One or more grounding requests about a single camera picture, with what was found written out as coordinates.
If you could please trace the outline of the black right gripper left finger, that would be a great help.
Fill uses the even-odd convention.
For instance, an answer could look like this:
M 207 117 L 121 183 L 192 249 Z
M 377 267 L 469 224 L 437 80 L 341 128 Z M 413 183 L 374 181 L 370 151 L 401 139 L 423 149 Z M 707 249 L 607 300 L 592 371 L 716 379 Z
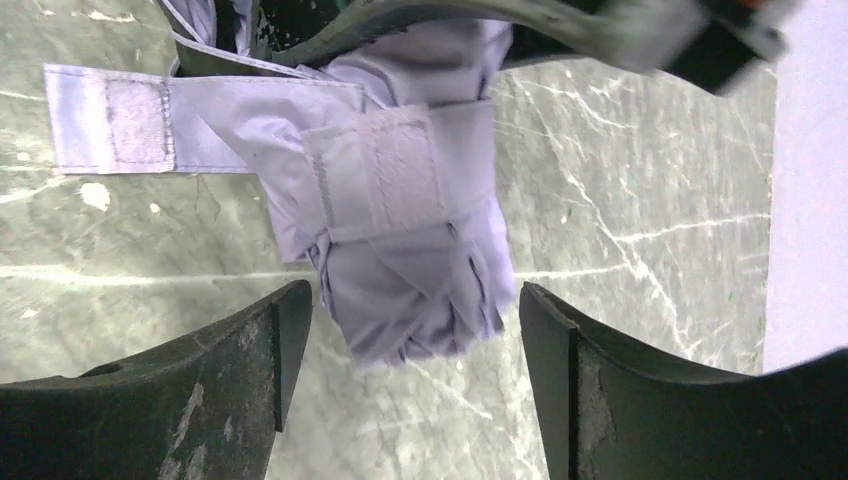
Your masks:
M 79 377 L 1 388 L 5 479 L 261 479 L 309 336 L 310 284 Z

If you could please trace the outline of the black and lavender umbrella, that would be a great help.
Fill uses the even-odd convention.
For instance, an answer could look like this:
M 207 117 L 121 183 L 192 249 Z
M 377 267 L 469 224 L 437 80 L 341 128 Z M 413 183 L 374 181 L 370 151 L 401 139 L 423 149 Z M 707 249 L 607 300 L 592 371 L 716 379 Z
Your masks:
M 508 22 L 380 35 L 319 68 L 272 63 L 255 1 L 164 1 L 165 75 L 47 64 L 58 170 L 253 174 L 286 262 L 364 366 L 453 357 L 503 330 L 514 297 L 489 88 Z

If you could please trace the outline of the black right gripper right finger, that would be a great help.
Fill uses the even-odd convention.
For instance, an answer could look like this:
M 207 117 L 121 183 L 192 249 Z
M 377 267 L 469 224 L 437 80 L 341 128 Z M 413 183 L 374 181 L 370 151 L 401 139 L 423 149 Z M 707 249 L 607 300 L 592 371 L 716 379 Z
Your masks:
M 553 479 L 843 479 L 847 353 L 761 376 L 669 354 L 544 287 L 522 341 Z

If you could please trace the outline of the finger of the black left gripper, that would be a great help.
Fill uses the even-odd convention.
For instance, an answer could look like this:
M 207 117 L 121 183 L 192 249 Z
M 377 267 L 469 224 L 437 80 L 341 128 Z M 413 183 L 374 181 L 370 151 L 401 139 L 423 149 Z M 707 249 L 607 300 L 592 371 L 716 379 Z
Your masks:
M 316 66 L 419 22 L 499 20 L 516 27 L 508 68 L 591 58 L 723 93 L 781 56 L 788 15 L 786 1 L 257 1 L 254 44 L 273 62 Z

